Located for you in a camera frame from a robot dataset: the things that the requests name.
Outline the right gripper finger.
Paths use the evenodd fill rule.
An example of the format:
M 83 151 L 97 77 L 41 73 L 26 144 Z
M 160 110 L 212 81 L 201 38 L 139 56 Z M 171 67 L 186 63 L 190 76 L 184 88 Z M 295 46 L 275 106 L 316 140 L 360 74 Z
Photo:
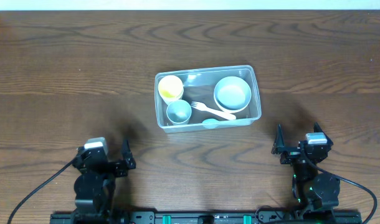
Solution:
M 273 142 L 271 154 L 281 154 L 285 149 L 281 125 L 277 125 L 277 134 Z
M 326 135 L 326 133 L 322 130 L 322 128 L 317 122 L 314 123 L 313 130 L 313 144 L 327 144 L 330 146 L 333 145 L 333 141 Z

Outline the white plastic bowl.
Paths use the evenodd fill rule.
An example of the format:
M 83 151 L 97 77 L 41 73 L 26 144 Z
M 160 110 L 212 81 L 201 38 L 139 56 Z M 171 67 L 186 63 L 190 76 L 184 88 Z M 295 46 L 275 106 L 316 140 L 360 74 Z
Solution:
M 228 108 L 225 108 L 217 99 L 215 99 L 214 101 L 215 101 L 215 103 L 219 109 L 221 109 L 222 111 L 224 111 L 226 113 L 230 113 L 230 114 L 241 112 L 241 111 L 245 110 L 246 107 L 248 107 L 248 105 L 249 105 L 249 103 L 247 103 L 247 104 L 244 104 L 240 108 L 237 108 L 237 109 L 228 109 Z

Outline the grey plastic cup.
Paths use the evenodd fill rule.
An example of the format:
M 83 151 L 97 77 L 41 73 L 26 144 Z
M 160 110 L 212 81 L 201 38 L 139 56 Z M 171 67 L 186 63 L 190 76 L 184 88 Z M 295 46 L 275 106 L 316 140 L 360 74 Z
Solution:
M 192 108 L 187 101 L 176 100 L 168 105 L 166 115 L 173 125 L 188 124 Z

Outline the grey plastic bowl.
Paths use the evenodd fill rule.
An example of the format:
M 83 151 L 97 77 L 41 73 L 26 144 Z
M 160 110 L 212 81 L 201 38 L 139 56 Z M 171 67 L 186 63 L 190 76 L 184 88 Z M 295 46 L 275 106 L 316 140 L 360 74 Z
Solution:
M 237 109 L 250 103 L 252 91 L 249 84 L 240 77 L 225 77 L 215 85 L 213 97 L 225 108 Z

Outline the mint green plastic spoon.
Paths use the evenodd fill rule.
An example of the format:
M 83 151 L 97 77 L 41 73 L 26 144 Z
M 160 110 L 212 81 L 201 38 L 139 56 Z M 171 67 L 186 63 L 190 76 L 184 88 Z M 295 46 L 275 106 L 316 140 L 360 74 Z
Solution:
M 202 122 L 202 125 L 206 129 L 215 129 L 220 125 L 220 121 L 218 121 L 217 119 L 214 119 L 214 118 L 209 118 L 209 119 L 205 119 Z

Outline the yellow plastic cup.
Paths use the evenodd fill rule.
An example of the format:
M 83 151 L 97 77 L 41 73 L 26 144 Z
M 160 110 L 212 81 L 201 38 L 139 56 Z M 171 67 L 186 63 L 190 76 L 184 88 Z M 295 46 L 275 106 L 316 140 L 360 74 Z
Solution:
M 165 76 L 158 83 L 158 93 L 163 101 L 169 105 L 183 97 L 183 82 L 175 75 Z

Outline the pink plastic fork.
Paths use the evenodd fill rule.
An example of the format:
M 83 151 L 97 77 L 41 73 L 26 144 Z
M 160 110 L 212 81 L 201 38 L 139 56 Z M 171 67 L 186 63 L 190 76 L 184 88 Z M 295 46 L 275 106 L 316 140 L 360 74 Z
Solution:
M 199 110 L 199 111 L 206 111 L 208 113 L 212 113 L 216 116 L 219 116 L 221 118 L 224 118 L 226 120 L 235 120 L 237 119 L 236 116 L 234 114 L 230 114 L 230 113 L 226 113 L 226 112 L 223 112 L 223 111 L 219 111 L 219 110 L 215 110 L 215 109 L 212 109 L 212 108 L 209 108 L 207 107 L 204 103 L 201 103 L 201 102 L 196 102 L 196 101 L 192 101 L 190 103 L 191 107 Z

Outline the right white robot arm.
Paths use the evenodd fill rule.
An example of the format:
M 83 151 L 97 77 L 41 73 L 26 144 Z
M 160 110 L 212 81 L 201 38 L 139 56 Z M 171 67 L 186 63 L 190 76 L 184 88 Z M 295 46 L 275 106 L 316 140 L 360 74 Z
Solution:
M 277 126 L 272 154 L 280 155 L 280 163 L 293 168 L 292 192 L 300 204 L 294 211 L 297 218 L 326 212 L 339 205 L 340 181 L 333 174 L 317 169 L 317 164 L 328 157 L 332 145 L 333 141 L 318 123 L 297 146 L 286 146 L 281 126 Z

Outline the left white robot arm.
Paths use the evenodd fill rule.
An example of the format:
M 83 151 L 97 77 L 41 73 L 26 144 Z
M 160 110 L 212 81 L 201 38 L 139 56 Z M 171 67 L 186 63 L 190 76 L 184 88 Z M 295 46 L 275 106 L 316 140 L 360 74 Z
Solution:
M 125 212 L 112 207 L 115 180 L 126 177 L 136 168 L 127 140 L 120 149 L 121 159 L 109 161 L 104 137 L 89 139 L 77 149 L 73 166 L 81 175 L 74 183 L 76 209 L 70 215 L 71 223 L 128 223 Z

